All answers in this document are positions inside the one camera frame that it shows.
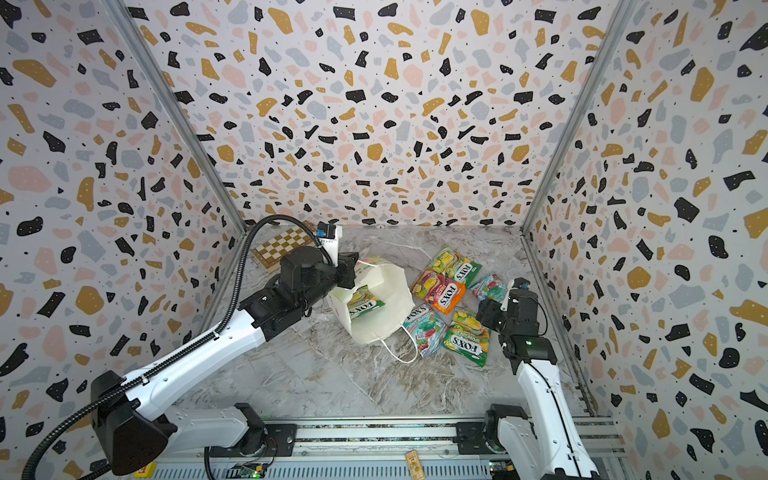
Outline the pink orange Fox's candy bag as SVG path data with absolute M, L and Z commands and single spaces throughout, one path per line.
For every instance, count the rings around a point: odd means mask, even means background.
M 443 274 L 425 270 L 412 285 L 411 292 L 438 312 L 448 315 L 463 298 L 466 287 Z

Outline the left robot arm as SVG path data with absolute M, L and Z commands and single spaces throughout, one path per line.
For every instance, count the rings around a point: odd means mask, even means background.
M 334 288 L 355 284 L 356 252 L 327 264 L 320 249 L 302 246 L 284 256 L 280 271 L 236 306 L 224 327 L 125 377 L 98 377 L 93 400 L 102 404 L 92 425 L 115 475 L 134 473 L 164 453 L 220 448 L 246 456 L 273 447 L 267 427 L 247 403 L 223 410 L 183 410 L 175 402 L 240 355 L 277 337 L 309 316 Z

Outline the white paper bag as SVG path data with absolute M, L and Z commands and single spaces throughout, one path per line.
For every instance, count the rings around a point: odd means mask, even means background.
M 326 297 L 330 310 L 356 343 L 380 343 L 398 362 L 413 363 L 419 355 L 418 346 L 405 323 L 415 304 L 405 270 L 382 257 L 372 256 L 358 260 L 354 273 L 351 289 L 336 287 Z M 411 359 L 399 357 L 386 343 L 400 329 L 413 346 Z

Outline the yellow green Fox's candy bag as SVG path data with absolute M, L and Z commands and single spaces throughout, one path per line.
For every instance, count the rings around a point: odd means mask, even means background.
M 482 265 L 451 247 L 444 247 L 432 259 L 429 269 L 456 283 L 470 286 L 481 271 Z

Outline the teal pink Fox's candy bag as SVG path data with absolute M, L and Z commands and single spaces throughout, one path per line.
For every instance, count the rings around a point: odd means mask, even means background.
M 405 319 L 403 326 L 416 342 L 422 358 L 432 356 L 439 350 L 447 331 L 447 325 L 437 311 L 428 304 L 414 308 Z

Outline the teal mint Fox's candy bag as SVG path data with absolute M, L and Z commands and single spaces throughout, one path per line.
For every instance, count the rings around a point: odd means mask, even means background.
M 491 299 L 502 303 L 506 291 L 507 283 L 497 274 L 488 274 L 470 287 L 470 292 L 478 301 Z

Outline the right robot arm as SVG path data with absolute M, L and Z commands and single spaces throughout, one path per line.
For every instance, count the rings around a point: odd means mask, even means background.
M 495 405 L 486 414 L 486 443 L 509 456 L 520 479 L 598 479 L 562 388 L 554 348 L 539 332 L 535 293 L 512 289 L 500 303 L 482 300 L 477 320 L 498 334 L 528 407 Z

